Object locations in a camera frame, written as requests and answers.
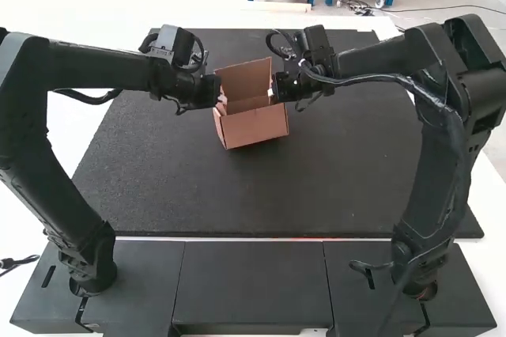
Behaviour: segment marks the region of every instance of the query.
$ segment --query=black robotic arm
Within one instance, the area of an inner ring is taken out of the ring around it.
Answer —
[[[193,52],[194,42],[199,53]],[[113,88],[113,96],[137,90],[175,101],[179,113],[212,108],[220,93],[219,78],[204,75],[207,52],[190,32],[165,25],[140,49],[144,53],[105,50],[0,28],[0,180],[59,247],[75,294],[91,296],[114,282],[115,232],[53,154],[47,92],[75,98],[82,95],[72,89]]]
[[[275,48],[276,34],[289,47]],[[437,271],[466,213],[472,166],[506,109],[506,59],[487,28],[478,16],[468,15],[341,54],[321,25],[293,37],[273,30],[266,42],[285,60],[273,84],[281,102],[310,99],[311,104],[336,88],[375,81],[397,82],[414,95],[423,124],[421,156],[410,200],[393,230],[392,261],[350,266],[365,275],[390,269],[403,293],[432,299]]]

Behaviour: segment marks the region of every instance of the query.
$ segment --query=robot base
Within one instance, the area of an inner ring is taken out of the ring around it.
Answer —
[[[393,285],[387,272],[368,280],[348,262],[379,263],[389,249],[389,242],[376,241],[118,240],[117,282],[83,299],[70,293],[67,270],[49,244],[11,323],[36,334],[105,337],[296,335],[305,328],[371,337]],[[424,304],[400,297],[383,335],[475,337],[496,327],[457,244],[439,288]]]

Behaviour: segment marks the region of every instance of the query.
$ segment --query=box flap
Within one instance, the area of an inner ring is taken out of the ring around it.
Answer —
[[[243,62],[215,70],[228,102],[267,96],[270,87],[271,57]]]
[[[221,124],[221,114],[216,108],[213,109],[213,117],[214,123],[216,124],[216,132],[218,133],[218,138],[221,140],[223,147],[227,148],[227,145],[225,143],[225,136],[223,135],[223,125]]]

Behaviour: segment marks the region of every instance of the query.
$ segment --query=power cord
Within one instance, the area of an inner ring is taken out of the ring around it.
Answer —
[[[39,260],[39,258],[40,256],[33,255],[27,256],[26,258],[21,260],[14,260],[12,258],[0,259],[0,269],[4,270],[3,272],[0,273],[0,277],[7,275],[11,271],[17,269],[19,266],[36,262],[37,260]]]

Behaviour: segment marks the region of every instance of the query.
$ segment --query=black cable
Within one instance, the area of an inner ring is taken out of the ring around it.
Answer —
[[[194,74],[202,68],[202,64],[204,63],[204,45],[198,36],[194,35],[194,38],[195,42],[197,42],[198,48],[200,49],[200,59],[197,60],[197,64],[186,68],[184,66],[176,66],[177,70],[186,72],[187,74]]]
[[[181,106],[181,103],[174,97],[163,95],[162,98],[164,98],[165,100],[172,101],[176,104],[177,106],[176,115],[182,115],[188,110],[187,108]]]
[[[21,260],[14,260],[12,258],[0,259],[0,269],[4,270],[2,273],[0,273],[0,278],[4,275],[7,275],[11,271],[17,269],[19,266],[36,262],[37,260],[39,260],[39,258],[40,256],[33,255],[27,256],[26,258]]]
[[[500,10],[496,10],[496,9],[491,9],[489,7],[480,6],[480,5],[455,5],[455,6],[428,7],[428,8],[424,8],[424,9],[406,9],[406,10],[383,10],[383,9],[376,9],[376,10],[384,11],[385,13],[408,13],[408,12],[412,12],[412,11],[431,11],[431,10],[459,9],[459,8],[462,8],[462,7],[475,7],[477,9],[483,9],[483,10],[493,11],[494,13],[499,13],[499,14],[506,15],[506,12],[504,12],[504,11],[500,11]]]
[[[292,48],[293,54],[295,55],[295,57],[297,57],[296,53],[298,50],[298,46],[296,45],[295,40],[293,40],[293,38],[287,32],[284,32],[282,30],[278,30],[276,28],[273,28],[272,30],[270,30],[269,33],[266,35],[267,48],[269,48],[269,50],[273,54],[279,56],[280,58],[282,58],[284,60],[288,60],[288,59],[291,59],[292,57],[294,57],[293,55],[288,55],[288,54],[284,53],[284,51],[281,48],[276,48],[272,44],[272,37],[274,35],[283,36],[285,38],[285,40],[288,42],[288,44],[290,45],[290,47]]]
[[[113,89],[113,90],[110,90],[109,92],[107,92],[102,97],[91,97],[91,96],[86,96],[84,93],[78,92],[77,90],[73,90],[73,89],[56,89],[56,90],[54,90],[54,92],[57,94],[62,94],[63,96],[67,96],[67,97],[70,97],[74,100],[84,102],[85,104],[88,104],[88,105],[105,104],[106,102],[119,96],[119,94],[121,94],[122,91],[123,91],[122,89]]]

